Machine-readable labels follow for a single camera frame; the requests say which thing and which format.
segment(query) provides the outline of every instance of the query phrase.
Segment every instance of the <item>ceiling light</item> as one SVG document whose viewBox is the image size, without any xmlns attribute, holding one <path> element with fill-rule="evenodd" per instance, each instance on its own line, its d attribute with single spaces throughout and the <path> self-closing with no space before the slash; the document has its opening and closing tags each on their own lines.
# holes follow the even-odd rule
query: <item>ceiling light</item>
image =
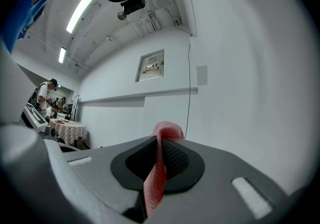
<svg viewBox="0 0 320 224">
<path fill-rule="evenodd" d="M 66 27 L 66 31 L 68 31 L 69 33 L 72 33 L 80 16 L 85 11 L 85 9 L 87 8 L 87 6 L 90 4 L 91 1 L 92 0 L 81 0 L 80 1 L 80 3 L 78 4 L 77 8 L 75 9 L 75 11 L 69 21 L 68 26 Z"/>
<path fill-rule="evenodd" d="M 65 53 L 66 53 L 66 49 L 62 47 L 60 51 L 60 56 L 59 56 L 60 63 L 64 63 Z"/>
</svg>

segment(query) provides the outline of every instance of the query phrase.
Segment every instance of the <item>table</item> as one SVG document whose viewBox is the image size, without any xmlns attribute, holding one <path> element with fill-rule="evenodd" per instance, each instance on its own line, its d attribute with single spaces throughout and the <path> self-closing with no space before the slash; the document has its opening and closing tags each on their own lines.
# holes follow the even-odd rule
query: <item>table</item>
<svg viewBox="0 0 320 224">
<path fill-rule="evenodd" d="M 86 126 L 80 122 L 64 122 L 57 123 L 56 121 L 60 119 L 51 118 L 49 125 L 55 129 L 55 132 L 59 134 L 59 137 L 64 140 L 64 143 L 71 145 L 78 137 L 83 139 L 86 137 Z"/>
</svg>

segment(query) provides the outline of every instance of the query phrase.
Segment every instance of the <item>cable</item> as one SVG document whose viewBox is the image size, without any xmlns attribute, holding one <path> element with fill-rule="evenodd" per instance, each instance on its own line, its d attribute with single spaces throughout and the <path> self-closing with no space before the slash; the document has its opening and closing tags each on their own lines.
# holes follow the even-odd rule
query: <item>cable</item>
<svg viewBox="0 0 320 224">
<path fill-rule="evenodd" d="M 171 19 L 172 19 L 172 21 L 173 21 L 173 24 L 174 24 L 174 26 L 175 26 L 177 29 L 182 30 L 183 32 L 186 32 L 186 33 L 188 33 L 190 36 L 193 37 L 193 35 L 192 35 L 190 32 L 187 32 L 187 31 L 181 29 L 180 27 L 177 27 L 177 25 L 176 25 L 176 23 L 175 23 L 175 21 L 174 21 L 174 18 L 172 17 L 172 15 L 171 15 L 170 11 L 168 10 L 168 8 L 165 7 L 164 9 L 170 14 L 170 17 L 171 17 Z"/>
<path fill-rule="evenodd" d="M 189 62 L 189 104 L 188 104 L 188 116 L 187 116 L 187 118 L 186 118 L 186 128 L 185 128 L 185 135 L 184 135 L 184 138 L 186 138 L 186 137 L 187 137 L 188 123 L 189 123 L 189 111 L 190 111 L 190 97 L 191 97 L 190 48 L 191 48 L 191 43 L 190 43 L 190 45 L 189 45 L 189 51 L 188 51 L 188 62 Z"/>
</svg>

